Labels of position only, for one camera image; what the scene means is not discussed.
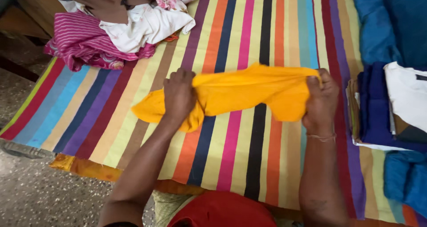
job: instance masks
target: brown cloth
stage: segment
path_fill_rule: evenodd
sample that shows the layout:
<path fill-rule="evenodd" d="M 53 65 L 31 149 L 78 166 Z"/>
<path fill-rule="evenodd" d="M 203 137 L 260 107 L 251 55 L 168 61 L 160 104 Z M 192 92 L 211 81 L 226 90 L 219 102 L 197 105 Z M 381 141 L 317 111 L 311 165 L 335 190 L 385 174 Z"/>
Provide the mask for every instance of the brown cloth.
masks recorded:
<path fill-rule="evenodd" d="M 150 3 L 151 0 L 74 0 L 84 4 L 97 18 L 105 22 L 128 23 L 127 9 L 136 5 Z"/>

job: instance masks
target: pink striped cloth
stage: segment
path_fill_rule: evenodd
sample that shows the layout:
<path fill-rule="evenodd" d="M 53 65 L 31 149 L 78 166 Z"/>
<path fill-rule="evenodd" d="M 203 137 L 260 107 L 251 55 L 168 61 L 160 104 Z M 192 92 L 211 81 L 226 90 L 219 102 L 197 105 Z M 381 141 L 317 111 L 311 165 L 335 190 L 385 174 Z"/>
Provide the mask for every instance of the pink striped cloth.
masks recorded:
<path fill-rule="evenodd" d="M 100 20 L 80 11 L 55 14 L 55 36 L 44 52 L 62 58 L 68 68 L 77 72 L 84 64 L 105 69 L 123 68 L 124 60 L 150 58 L 156 44 L 145 44 L 137 53 L 123 53 L 99 28 Z"/>

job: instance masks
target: terrazzo floor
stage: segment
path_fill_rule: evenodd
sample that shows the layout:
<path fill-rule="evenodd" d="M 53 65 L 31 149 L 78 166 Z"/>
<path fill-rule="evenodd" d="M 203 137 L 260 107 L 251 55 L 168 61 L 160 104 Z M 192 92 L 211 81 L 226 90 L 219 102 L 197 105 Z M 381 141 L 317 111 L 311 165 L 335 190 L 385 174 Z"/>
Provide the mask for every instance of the terrazzo floor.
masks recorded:
<path fill-rule="evenodd" d="M 8 39 L 0 34 L 0 54 L 29 70 L 41 74 L 50 61 L 43 47 Z M 13 117 L 34 83 L 0 69 L 0 127 Z M 0 139 L 0 147 L 6 142 Z M 54 159 L 11 156 L 0 150 L 0 227 L 91 227 L 113 183 L 80 177 L 51 169 Z M 154 202 L 150 198 L 143 222 L 155 226 Z"/>

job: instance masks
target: yellow garment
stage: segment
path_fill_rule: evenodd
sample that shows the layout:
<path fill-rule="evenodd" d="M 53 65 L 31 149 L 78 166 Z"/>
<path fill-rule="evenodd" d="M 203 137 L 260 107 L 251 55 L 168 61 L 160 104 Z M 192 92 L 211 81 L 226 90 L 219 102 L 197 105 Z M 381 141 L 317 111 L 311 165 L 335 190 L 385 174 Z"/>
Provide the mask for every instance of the yellow garment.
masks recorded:
<path fill-rule="evenodd" d="M 278 121 L 298 121 L 309 97 L 306 77 L 312 75 L 319 77 L 310 68 L 259 63 L 232 73 L 198 74 L 193 79 L 196 105 L 179 130 L 195 131 L 205 115 L 249 109 L 259 103 L 267 104 Z M 163 90 L 149 93 L 132 111 L 141 120 L 158 123 L 165 112 Z"/>

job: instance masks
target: multicolored stripe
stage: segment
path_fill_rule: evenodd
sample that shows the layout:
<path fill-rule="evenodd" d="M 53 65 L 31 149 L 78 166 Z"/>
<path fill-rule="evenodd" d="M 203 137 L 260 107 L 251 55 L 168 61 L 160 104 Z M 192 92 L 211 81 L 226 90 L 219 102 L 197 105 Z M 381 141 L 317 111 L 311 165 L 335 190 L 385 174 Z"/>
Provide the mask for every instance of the multicolored stripe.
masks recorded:
<path fill-rule="evenodd" d="M 188 11 L 197 24 L 188 35 L 121 71 L 83 66 L 71 73 L 54 58 L 0 137 L 123 169 L 157 126 L 130 107 L 161 89 L 178 67 L 196 73 L 242 70 L 255 61 L 323 67 L 343 90 L 335 129 L 350 216 L 427 226 L 410 207 L 384 197 L 385 153 L 351 142 L 344 89 L 363 68 L 352 0 L 196 0 Z M 159 179 L 298 209 L 305 132 L 300 122 L 276 121 L 264 104 L 206 117 L 197 131 L 176 133 Z"/>

